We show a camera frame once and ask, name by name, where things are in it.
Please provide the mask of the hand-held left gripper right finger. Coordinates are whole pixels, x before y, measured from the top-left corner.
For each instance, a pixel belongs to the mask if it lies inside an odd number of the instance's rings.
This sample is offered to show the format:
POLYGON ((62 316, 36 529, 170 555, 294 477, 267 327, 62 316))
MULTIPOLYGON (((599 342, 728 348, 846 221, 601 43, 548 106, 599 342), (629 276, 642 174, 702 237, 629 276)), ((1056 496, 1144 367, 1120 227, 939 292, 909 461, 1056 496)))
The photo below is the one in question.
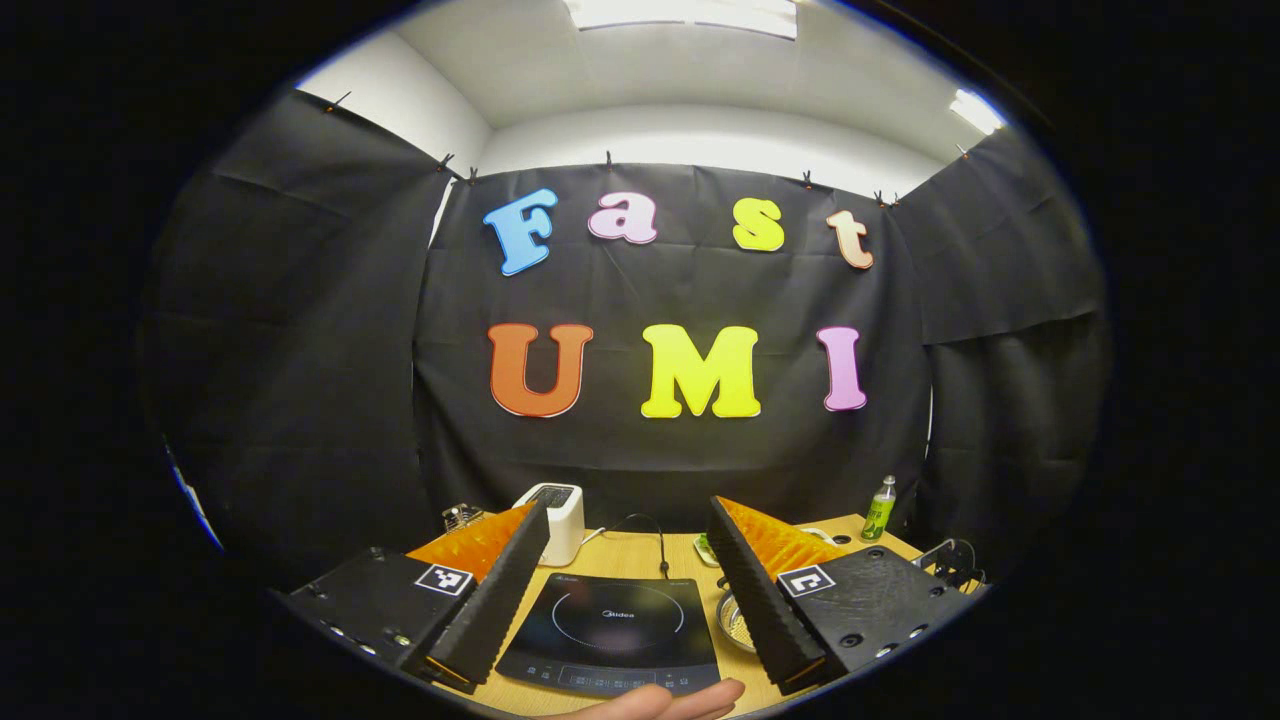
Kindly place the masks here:
POLYGON ((783 694, 878 669, 986 591, 972 547, 956 539, 915 559, 882 544, 832 546, 719 496, 707 536, 783 694))

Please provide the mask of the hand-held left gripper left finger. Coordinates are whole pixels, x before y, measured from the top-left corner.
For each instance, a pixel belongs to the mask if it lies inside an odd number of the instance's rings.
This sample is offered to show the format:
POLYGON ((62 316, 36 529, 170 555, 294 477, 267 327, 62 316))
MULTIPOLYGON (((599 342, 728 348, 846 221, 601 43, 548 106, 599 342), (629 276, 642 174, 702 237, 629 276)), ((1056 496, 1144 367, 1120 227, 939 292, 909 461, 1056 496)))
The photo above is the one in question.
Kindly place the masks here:
POLYGON ((367 661, 472 694, 548 539, 547 502, 532 501, 412 553, 370 547, 280 602, 367 661))

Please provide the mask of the stainless steel pot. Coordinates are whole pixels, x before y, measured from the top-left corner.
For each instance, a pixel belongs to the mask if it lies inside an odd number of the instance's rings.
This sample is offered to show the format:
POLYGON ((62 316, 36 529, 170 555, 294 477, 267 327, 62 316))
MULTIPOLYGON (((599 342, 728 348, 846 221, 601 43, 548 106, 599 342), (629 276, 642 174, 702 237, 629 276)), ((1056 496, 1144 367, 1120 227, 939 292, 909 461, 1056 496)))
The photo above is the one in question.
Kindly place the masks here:
POLYGON ((721 633, 728 642, 748 653, 755 653, 750 630, 739 602, 731 591, 724 591, 716 606, 716 620, 721 633))

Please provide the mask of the black induction cooktop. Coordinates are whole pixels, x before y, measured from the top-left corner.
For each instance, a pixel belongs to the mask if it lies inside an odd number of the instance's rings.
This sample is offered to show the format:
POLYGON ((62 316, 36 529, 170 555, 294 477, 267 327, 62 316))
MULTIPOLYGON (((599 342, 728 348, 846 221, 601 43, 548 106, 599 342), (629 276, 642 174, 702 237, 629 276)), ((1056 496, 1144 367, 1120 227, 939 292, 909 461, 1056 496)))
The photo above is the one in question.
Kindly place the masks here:
POLYGON ((495 665, 591 697, 641 685, 691 694, 721 680, 698 584, 553 573, 495 665))

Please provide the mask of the white toaster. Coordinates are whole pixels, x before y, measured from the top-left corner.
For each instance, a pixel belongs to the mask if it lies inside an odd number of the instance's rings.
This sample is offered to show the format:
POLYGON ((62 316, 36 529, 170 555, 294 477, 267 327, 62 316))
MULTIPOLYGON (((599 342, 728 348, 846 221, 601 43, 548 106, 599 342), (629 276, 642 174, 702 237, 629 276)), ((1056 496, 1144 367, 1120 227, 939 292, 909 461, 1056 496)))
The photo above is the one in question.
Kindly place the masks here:
POLYGON ((530 487, 513 505, 543 501, 547 506, 549 539, 539 564, 544 568, 568 566, 577 556, 586 536, 582 488, 562 483, 539 483, 530 487))

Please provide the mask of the green label bottle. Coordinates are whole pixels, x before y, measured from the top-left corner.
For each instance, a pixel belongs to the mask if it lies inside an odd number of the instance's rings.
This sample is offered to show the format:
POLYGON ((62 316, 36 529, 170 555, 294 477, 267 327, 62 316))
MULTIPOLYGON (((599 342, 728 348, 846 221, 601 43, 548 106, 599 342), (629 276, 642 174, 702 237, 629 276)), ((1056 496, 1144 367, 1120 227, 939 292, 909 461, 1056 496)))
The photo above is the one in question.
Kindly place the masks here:
POLYGON ((859 534, 861 542, 872 543, 884 534, 896 498, 896 477, 887 475, 870 498, 870 506, 867 510, 865 521, 859 534))

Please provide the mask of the small ceiling light panel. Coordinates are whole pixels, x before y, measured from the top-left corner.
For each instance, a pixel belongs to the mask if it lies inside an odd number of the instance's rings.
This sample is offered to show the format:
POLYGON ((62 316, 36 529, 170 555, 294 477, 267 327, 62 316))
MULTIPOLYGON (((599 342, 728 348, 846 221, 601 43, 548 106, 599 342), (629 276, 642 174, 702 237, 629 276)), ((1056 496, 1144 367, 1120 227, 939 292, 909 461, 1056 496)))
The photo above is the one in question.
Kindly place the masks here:
POLYGON ((983 135, 992 135, 1006 124, 1001 114, 979 94, 964 88, 956 90, 948 110, 983 135))

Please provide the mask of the large ceiling light panel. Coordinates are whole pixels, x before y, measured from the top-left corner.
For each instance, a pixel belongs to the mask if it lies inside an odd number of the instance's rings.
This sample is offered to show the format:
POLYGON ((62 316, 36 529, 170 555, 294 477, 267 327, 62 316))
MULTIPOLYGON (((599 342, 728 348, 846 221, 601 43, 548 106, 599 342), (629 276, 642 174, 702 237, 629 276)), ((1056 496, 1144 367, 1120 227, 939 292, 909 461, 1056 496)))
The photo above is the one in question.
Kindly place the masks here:
POLYGON ((621 26, 707 26, 794 41, 794 0, 563 0, 581 29, 621 26))

